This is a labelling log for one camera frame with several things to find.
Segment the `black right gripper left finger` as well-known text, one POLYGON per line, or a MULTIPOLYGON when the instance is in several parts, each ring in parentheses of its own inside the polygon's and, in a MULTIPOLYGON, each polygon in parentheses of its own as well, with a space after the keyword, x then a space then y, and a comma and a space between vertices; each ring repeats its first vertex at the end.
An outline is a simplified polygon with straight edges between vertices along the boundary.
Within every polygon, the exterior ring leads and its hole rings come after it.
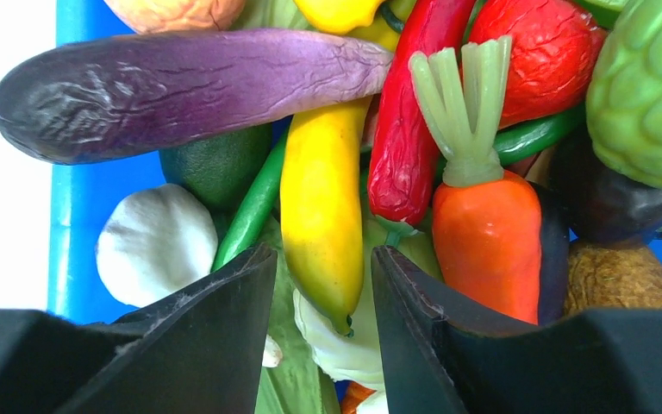
POLYGON ((277 254, 265 244, 113 323, 0 310, 0 413, 251 413, 277 254))

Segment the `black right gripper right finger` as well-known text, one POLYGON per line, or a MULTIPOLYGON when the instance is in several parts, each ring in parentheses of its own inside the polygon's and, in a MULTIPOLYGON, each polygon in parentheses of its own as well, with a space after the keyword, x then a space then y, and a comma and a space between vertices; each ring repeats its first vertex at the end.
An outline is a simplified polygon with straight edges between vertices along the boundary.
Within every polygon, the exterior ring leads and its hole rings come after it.
POLYGON ((662 310, 593 309, 541 328, 372 251, 392 413, 662 413, 662 310))

